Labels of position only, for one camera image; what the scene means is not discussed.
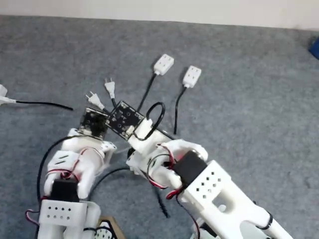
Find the wall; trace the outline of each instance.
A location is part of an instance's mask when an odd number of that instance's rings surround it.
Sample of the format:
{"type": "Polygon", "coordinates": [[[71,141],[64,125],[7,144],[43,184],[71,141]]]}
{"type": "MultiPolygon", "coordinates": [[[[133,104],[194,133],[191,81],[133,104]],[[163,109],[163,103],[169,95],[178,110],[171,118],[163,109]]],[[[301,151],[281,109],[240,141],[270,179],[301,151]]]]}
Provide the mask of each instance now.
{"type": "Polygon", "coordinates": [[[0,0],[0,14],[319,30],[319,0],[0,0]]]}

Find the black circuit board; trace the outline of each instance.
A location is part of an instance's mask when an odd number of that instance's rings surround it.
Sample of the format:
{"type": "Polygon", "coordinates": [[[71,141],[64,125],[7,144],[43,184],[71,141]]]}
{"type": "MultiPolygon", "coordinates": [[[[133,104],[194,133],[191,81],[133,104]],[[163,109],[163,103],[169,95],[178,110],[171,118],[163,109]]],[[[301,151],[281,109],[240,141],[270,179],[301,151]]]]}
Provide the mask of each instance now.
{"type": "Polygon", "coordinates": [[[107,132],[106,121],[108,117],[109,116],[103,112],[92,108],[86,108],[78,132],[104,139],[107,132]]]}
{"type": "Polygon", "coordinates": [[[121,101],[111,112],[106,125],[123,139],[129,140],[143,119],[142,114],[121,101]]]}

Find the cable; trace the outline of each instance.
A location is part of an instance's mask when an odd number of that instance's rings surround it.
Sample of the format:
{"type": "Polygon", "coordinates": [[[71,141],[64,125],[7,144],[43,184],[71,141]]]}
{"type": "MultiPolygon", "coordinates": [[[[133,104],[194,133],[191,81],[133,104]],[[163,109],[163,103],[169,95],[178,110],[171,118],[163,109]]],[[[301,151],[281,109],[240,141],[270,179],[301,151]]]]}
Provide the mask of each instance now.
{"type": "Polygon", "coordinates": [[[141,110],[141,108],[142,108],[142,106],[143,106],[143,104],[144,104],[144,101],[145,101],[146,97],[147,97],[148,94],[149,94],[149,91],[150,91],[150,89],[151,89],[151,86],[152,86],[152,84],[153,84],[153,82],[154,82],[156,76],[157,76],[157,74],[156,74],[156,73],[153,73],[153,75],[152,75],[152,77],[151,77],[151,79],[150,79],[150,81],[149,81],[148,87],[146,88],[146,91],[145,91],[145,93],[144,93],[144,95],[143,95],[143,98],[142,98],[142,100],[141,100],[141,102],[140,102],[140,105],[139,105],[139,107],[138,107],[138,109],[137,109],[138,112],[141,110]]]}
{"type": "Polygon", "coordinates": [[[179,96],[177,97],[176,104],[175,104],[175,123],[174,123],[174,134],[177,134],[177,116],[178,116],[178,103],[182,95],[185,93],[187,87],[183,87],[182,91],[180,92],[179,96]]]}
{"type": "Polygon", "coordinates": [[[163,119],[163,117],[164,117],[164,115],[165,115],[166,109],[165,109],[164,103],[163,103],[163,102],[156,102],[156,103],[155,103],[154,105],[152,105],[152,106],[149,108],[149,110],[147,111],[147,113],[146,113],[146,119],[148,119],[148,120],[150,119],[150,113],[154,110],[154,108],[155,108],[156,106],[161,106],[161,112],[160,112],[160,115],[159,115],[159,117],[158,117],[156,123],[153,125],[152,129],[150,130],[150,132],[145,136],[145,138],[139,138],[139,137],[136,135],[136,133],[134,133],[134,136],[135,136],[138,140],[140,140],[140,141],[145,141],[145,140],[147,140],[147,139],[154,133],[154,131],[157,129],[157,127],[159,126],[159,124],[161,123],[161,121],[162,121],[162,119],[163,119]]]}
{"type": "Polygon", "coordinates": [[[96,232],[96,229],[95,228],[85,228],[85,229],[83,229],[83,231],[94,231],[94,232],[96,232]]]}
{"type": "Polygon", "coordinates": [[[48,105],[48,106],[56,106],[56,107],[60,107],[69,111],[72,111],[73,108],[68,107],[68,106],[64,106],[61,104],[57,104],[57,103],[52,103],[52,102],[34,102],[34,101],[15,101],[16,103],[20,103],[20,104],[37,104],[37,105],[48,105]]]}
{"type": "Polygon", "coordinates": [[[99,184],[109,175],[111,175],[112,173],[115,173],[115,172],[118,172],[118,171],[121,171],[121,170],[129,170],[130,168],[129,167],[121,167],[121,168],[117,168],[117,169],[114,169],[112,170],[111,172],[105,174],[95,185],[94,187],[92,188],[89,196],[88,196],[88,201],[91,201],[92,199],[92,195],[93,195],[93,192],[95,191],[95,189],[99,186],[99,184]]]}
{"type": "Polygon", "coordinates": [[[167,154],[167,153],[162,153],[162,154],[158,154],[158,155],[156,155],[154,158],[152,158],[152,159],[148,162],[148,168],[147,168],[147,171],[146,171],[146,178],[148,179],[148,181],[149,181],[153,186],[155,186],[155,187],[157,187],[157,188],[160,188],[160,189],[165,189],[165,188],[167,188],[167,187],[164,187],[164,186],[162,186],[161,184],[155,182],[155,181],[150,177],[150,174],[149,174],[149,172],[150,172],[150,165],[152,164],[152,167],[153,167],[154,164],[155,164],[155,162],[156,162],[155,160],[156,160],[158,157],[160,157],[160,156],[170,156],[170,155],[167,154]]]}
{"type": "Polygon", "coordinates": [[[158,199],[158,203],[159,203],[159,207],[160,207],[161,211],[163,212],[163,214],[165,215],[166,218],[170,218],[168,211],[167,211],[167,208],[166,208],[166,206],[165,206],[165,204],[160,196],[160,190],[155,186],[152,186],[152,188],[153,188],[153,191],[155,193],[156,198],[158,199]]]}
{"type": "Polygon", "coordinates": [[[58,141],[56,141],[54,144],[52,144],[49,149],[46,151],[46,153],[44,154],[43,158],[42,158],[42,161],[40,163],[40,167],[39,167],[39,171],[38,171],[38,175],[37,175],[37,178],[36,178],[36,195],[37,195],[37,200],[38,200],[38,203],[39,203],[39,209],[40,209],[40,205],[41,205],[41,193],[40,193],[40,182],[41,182],[41,175],[42,175],[42,170],[43,170],[43,167],[44,167],[44,163],[50,153],[50,151],[55,147],[57,146],[59,143],[62,143],[63,141],[65,140],[68,140],[68,139],[71,139],[71,138],[76,138],[76,137],[90,137],[89,135],[74,135],[74,136],[67,136],[67,137],[64,137],[62,139],[59,139],[58,141]]]}
{"type": "MultiPolygon", "coordinates": [[[[111,174],[113,174],[113,173],[115,173],[115,172],[122,171],[122,170],[130,170],[130,168],[129,168],[129,167],[121,167],[121,168],[114,169],[114,170],[112,170],[111,172],[105,174],[105,175],[94,185],[94,187],[92,188],[92,190],[91,190],[91,192],[90,192],[90,194],[89,194],[89,196],[88,196],[87,201],[91,201],[91,200],[92,200],[92,195],[93,195],[94,191],[96,190],[96,188],[100,185],[100,183],[101,183],[106,177],[108,177],[109,175],[111,175],[111,174]]],[[[168,215],[167,209],[166,209],[166,207],[165,207],[165,205],[164,205],[162,199],[160,198],[160,195],[158,195],[158,194],[156,193],[156,197],[157,197],[157,199],[158,199],[158,202],[159,202],[159,206],[160,206],[161,211],[162,211],[162,212],[164,213],[164,215],[168,218],[169,215],[168,215]]]]}
{"type": "Polygon", "coordinates": [[[112,98],[111,100],[112,100],[112,104],[113,104],[114,108],[116,108],[117,104],[116,104],[116,102],[115,102],[115,99],[112,98]]]}
{"type": "Polygon", "coordinates": [[[180,193],[178,193],[178,194],[176,195],[176,201],[177,201],[177,203],[179,204],[179,206],[182,207],[182,208],[190,215],[190,217],[192,218],[192,220],[193,220],[193,222],[194,222],[194,224],[195,224],[195,226],[196,226],[196,230],[197,230],[197,239],[200,239],[199,225],[198,225],[197,221],[195,220],[195,218],[192,216],[192,214],[189,212],[189,210],[187,210],[187,209],[179,202],[178,197],[179,197],[180,193]]]}
{"type": "Polygon", "coordinates": [[[31,222],[31,223],[33,223],[33,224],[39,226],[39,223],[38,223],[36,220],[32,219],[32,218],[29,216],[29,213],[36,213],[36,214],[38,214],[38,213],[40,213],[40,211],[34,211],[34,210],[32,210],[32,209],[28,209],[28,210],[26,210],[25,213],[24,213],[25,218],[26,218],[29,222],[31,222]]]}

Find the black cable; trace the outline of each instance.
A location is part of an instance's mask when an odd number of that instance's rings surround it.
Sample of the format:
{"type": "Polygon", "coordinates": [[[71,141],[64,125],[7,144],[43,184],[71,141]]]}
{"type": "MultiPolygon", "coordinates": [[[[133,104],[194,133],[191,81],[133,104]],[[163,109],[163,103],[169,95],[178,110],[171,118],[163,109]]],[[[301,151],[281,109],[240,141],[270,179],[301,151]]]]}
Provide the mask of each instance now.
{"type": "Polygon", "coordinates": [[[135,136],[138,140],[140,140],[140,141],[147,140],[147,139],[154,133],[154,131],[157,129],[157,127],[159,126],[160,122],[162,121],[162,119],[163,119],[163,117],[164,117],[164,115],[165,115],[166,109],[165,109],[164,103],[163,103],[163,102],[156,102],[156,103],[155,103],[154,105],[152,105],[152,106],[149,108],[149,110],[147,111],[147,113],[146,113],[146,119],[148,119],[148,120],[150,119],[150,113],[154,110],[154,108],[155,108],[156,106],[161,106],[161,112],[160,112],[160,115],[159,115],[159,117],[158,117],[156,123],[153,125],[152,129],[150,130],[150,132],[145,136],[145,138],[139,138],[139,137],[136,135],[136,133],[134,133],[134,136],[135,136]]]}
{"type": "Polygon", "coordinates": [[[92,195],[93,195],[93,192],[95,191],[95,189],[99,186],[99,184],[109,175],[111,175],[112,173],[115,173],[115,172],[118,172],[118,171],[121,171],[121,170],[129,170],[130,168],[129,167],[121,167],[121,168],[117,168],[117,169],[114,169],[112,170],[111,172],[105,174],[95,185],[94,187],[92,188],[89,196],[88,196],[88,201],[90,201],[92,199],[92,195]]]}
{"type": "Polygon", "coordinates": [[[83,231],[85,232],[85,231],[94,231],[94,232],[96,232],[96,229],[95,228],[85,228],[85,229],[83,229],[83,231]]]}
{"type": "Polygon", "coordinates": [[[114,108],[116,108],[117,104],[116,104],[116,102],[115,102],[115,99],[114,99],[114,98],[111,98],[111,100],[112,100],[112,104],[113,104],[114,108]]]}
{"type": "Polygon", "coordinates": [[[109,112],[106,108],[103,109],[104,113],[106,113],[108,116],[110,116],[111,112],[109,112]]]}
{"type": "Polygon", "coordinates": [[[138,112],[141,110],[141,108],[142,108],[142,106],[143,106],[143,104],[144,104],[144,101],[145,101],[146,97],[147,97],[148,94],[149,94],[149,91],[150,91],[150,89],[151,89],[151,86],[152,86],[153,81],[154,81],[154,79],[155,79],[156,76],[157,76],[157,74],[153,73],[153,75],[152,75],[152,77],[151,77],[151,79],[150,79],[150,81],[149,81],[148,87],[146,88],[146,91],[145,91],[145,93],[144,93],[144,95],[143,95],[143,98],[142,98],[142,100],[141,100],[141,102],[140,102],[140,105],[139,105],[139,107],[138,107],[138,109],[137,109],[138,112]]]}
{"type": "Polygon", "coordinates": [[[64,137],[62,139],[59,139],[58,141],[56,141],[54,144],[52,144],[49,149],[46,151],[46,153],[44,154],[43,158],[42,158],[42,161],[40,163],[40,167],[39,167],[39,171],[38,171],[38,176],[36,178],[36,195],[37,195],[37,200],[38,200],[38,203],[39,203],[39,209],[40,209],[40,205],[41,205],[41,192],[40,192],[40,183],[41,183],[41,175],[42,175],[42,170],[43,170],[43,167],[44,167],[44,163],[50,153],[50,151],[55,147],[57,146],[59,143],[62,143],[63,141],[65,140],[68,140],[68,139],[71,139],[71,138],[76,138],[76,137],[90,137],[88,135],[74,135],[74,136],[67,136],[67,137],[64,137]]]}
{"type": "Polygon", "coordinates": [[[20,104],[37,104],[37,105],[49,105],[49,106],[56,106],[56,107],[60,107],[69,111],[72,111],[73,108],[68,107],[68,106],[64,106],[64,105],[60,105],[57,103],[52,103],[52,102],[33,102],[33,101],[15,101],[16,103],[20,103],[20,104]]]}
{"type": "Polygon", "coordinates": [[[178,205],[179,205],[180,207],[182,207],[182,208],[190,215],[190,217],[192,218],[192,220],[193,220],[193,222],[194,222],[194,224],[195,224],[195,226],[196,226],[196,230],[197,230],[197,239],[200,239],[200,231],[199,231],[199,225],[198,225],[197,221],[196,221],[195,218],[192,216],[192,214],[189,212],[189,210],[187,210],[186,207],[184,207],[184,206],[179,202],[179,200],[178,200],[178,196],[181,194],[181,192],[176,195],[176,201],[177,201],[178,205]]]}
{"type": "Polygon", "coordinates": [[[182,95],[185,93],[187,87],[183,87],[182,91],[180,92],[179,96],[177,97],[176,104],[175,104],[175,123],[174,123],[174,134],[177,134],[177,116],[178,116],[178,102],[182,95]]]}
{"type": "Polygon", "coordinates": [[[163,202],[163,199],[160,196],[160,190],[153,185],[152,185],[152,188],[153,188],[153,191],[155,193],[156,198],[158,199],[158,203],[159,203],[159,207],[160,207],[161,211],[163,212],[163,214],[165,215],[166,218],[170,218],[168,211],[167,211],[167,208],[163,202]]]}

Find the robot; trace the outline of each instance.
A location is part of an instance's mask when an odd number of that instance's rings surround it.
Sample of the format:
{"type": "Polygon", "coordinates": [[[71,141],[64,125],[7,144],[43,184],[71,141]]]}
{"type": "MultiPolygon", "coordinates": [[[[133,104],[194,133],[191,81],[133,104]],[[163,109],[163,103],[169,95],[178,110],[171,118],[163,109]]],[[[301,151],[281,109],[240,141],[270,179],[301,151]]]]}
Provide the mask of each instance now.
{"type": "Polygon", "coordinates": [[[110,164],[116,147],[103,141],[110,128],[132,147],[127,165],[152,185],[171,188],[197,218],[192,239],[292,239],[273,216],[251,201],[199,144],[175,139],[158,121],[125,102],[110,114],[87,108],[48,164],[38,239],[94,239],[100,207],[85,201],[94,179],[110,164]],[[216,203],[216,198],[223,204],[216,203]]]}

